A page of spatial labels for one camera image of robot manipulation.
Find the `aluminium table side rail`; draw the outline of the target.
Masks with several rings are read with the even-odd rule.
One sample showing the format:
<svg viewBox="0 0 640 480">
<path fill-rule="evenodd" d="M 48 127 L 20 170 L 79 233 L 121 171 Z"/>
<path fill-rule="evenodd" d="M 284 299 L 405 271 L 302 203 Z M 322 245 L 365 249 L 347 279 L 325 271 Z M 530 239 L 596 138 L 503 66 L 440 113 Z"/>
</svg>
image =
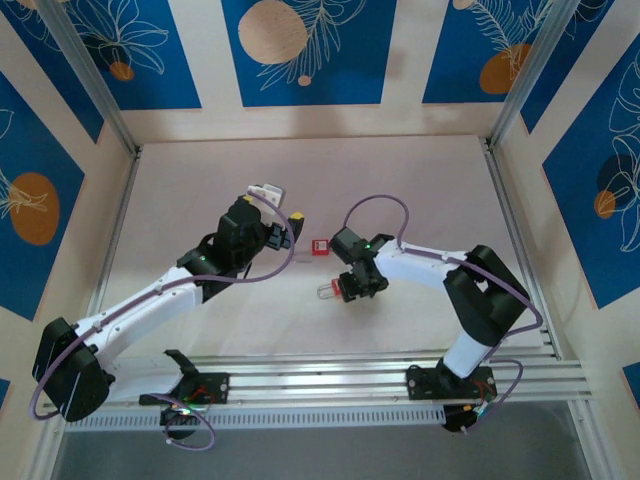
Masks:
<svg viewBox="0 0 640 480">
<path fill-rule="evenodd" d="M 491 150 L 489 140 L 483 137 L 480 137 L 479 140 L 499 199 L 503 217 L 506 220 L 507 230 L 515 250 L 519 270 L 523 275 L 523 285 L 529 292 L 531 301 L 542 318 L 542 325 L 539 327 L 539 331 L 552 346 L 554 357 L 558 360 L 563 360 L 565 357 L 563 347 L 558 341 L 557 332 L 541 284 L 536 276 L 534 265 L 527 249 L 524 231 L 522 229 L 524 224 L 518 215 L 516 204 L 514 203 L 515 197 L 510 192 L 509 185 L 504 176 L 503 167 L 501 166 L 500 160 Z"/>
<path fill-rule="evenodd" d="M 106 255 L 100 270 L 100 274 L 98 276 L 97 285 L 94 288 L 91 299 L 89 301 L 89 305 L 87 307 L 87 312 L 85 315 L 85 317 L 87 318 L 92 318 L 95 315 L 101 316 L 102 305 L 108 286 L 115 253 L 121 236 L 122 228 L 126 218 L 126 212 L 139 168 L 141 152 L 142 148 L 139 148 L 129 168 L 126 184 L 119 200 L 116 217 L 106 250 Z"/>
</svg>

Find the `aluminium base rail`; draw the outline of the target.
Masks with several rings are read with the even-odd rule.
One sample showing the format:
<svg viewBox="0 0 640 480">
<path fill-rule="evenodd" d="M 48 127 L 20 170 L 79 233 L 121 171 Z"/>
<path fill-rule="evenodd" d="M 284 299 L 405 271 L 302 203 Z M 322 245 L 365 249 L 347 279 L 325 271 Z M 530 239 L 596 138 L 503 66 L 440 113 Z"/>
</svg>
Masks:
<svg viewBox="0 0 640 480">
<path fill-rule="evenodd" d="M 440 351 L 368 354 L 308 354 L 267 356 L 193 356 L 202 372 L 230 375 L 228 404 L 239 408 L 266 406 L 355 406 L 407 404 L 405 372 L 412 365 L 433 367 Z M 548 346 L 505 349 L 490 363 L 497 389 L 512 384 L 518 367 L 523 375 L 508 399 L 557 401 L 592 397 L 577 360 L 560 360 Z"/>
</svg>

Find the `aluminium frame post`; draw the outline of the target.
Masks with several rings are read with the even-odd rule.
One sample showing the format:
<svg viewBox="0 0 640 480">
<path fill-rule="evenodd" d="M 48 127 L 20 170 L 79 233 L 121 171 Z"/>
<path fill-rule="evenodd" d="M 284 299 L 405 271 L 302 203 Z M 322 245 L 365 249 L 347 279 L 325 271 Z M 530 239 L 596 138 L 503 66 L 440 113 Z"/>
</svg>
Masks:
<svg viewBox="0 0 640 480">
<path fill-rule="evenodd" d="M 549 14 L 542 23 L 529 54 L 487 137 L 489 152 L 494 153 L 505 140 L 579 3 L 580 0 L 553 0 Z"/>
<path fill-rule="evenodd" d="M 111 127 L 129 158 L 135 161 L 140 146 L 126 125 L 116 100 L 63 7 L 57 0 L 34 0 L 34 3 L 38 14 L 92 103 Z"/>
</svg>

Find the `blue floral wall panel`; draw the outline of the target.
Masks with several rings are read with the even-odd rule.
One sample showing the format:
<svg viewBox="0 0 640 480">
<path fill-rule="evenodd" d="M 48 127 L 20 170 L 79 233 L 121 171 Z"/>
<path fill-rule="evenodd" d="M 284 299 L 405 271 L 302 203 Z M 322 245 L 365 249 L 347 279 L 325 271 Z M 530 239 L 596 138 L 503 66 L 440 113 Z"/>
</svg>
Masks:
<svg viewBox="0 0 640 480">
<path fill-rule="evenodd" d="M 598 307 L 640 288 L 640 43 L 543 163 Z"/>
<path fill-rule="evenodd" d="M 0 72 L 0 307 L 35 319 L 83 182 Z"/>
<path fill-rule="evenodd" d="M 201 107 L 168 0 L 68 0 L 63 8 L 120 109 Z"/>
<path fill-rule="evenodd" d="M 0 0 L 0 11 L 64 99 L 87 135 L 98 143 L 104 119 L 37 11 L 34 0 Z"/>
<path fill-rule="evenodd" d="M 532 133 L 560 86 L 615 0 L 580 0 L 521 108 L 526 131 Z"/>
<path fill-rule="evenodd" d="M 377 105 L 397 0 L 221 0 L 246 108 Z"/>
<path fill-rule="evenodd" d="M 504 100 L 553 1 L 450 0 L 423 102 Z"/>
</svg>

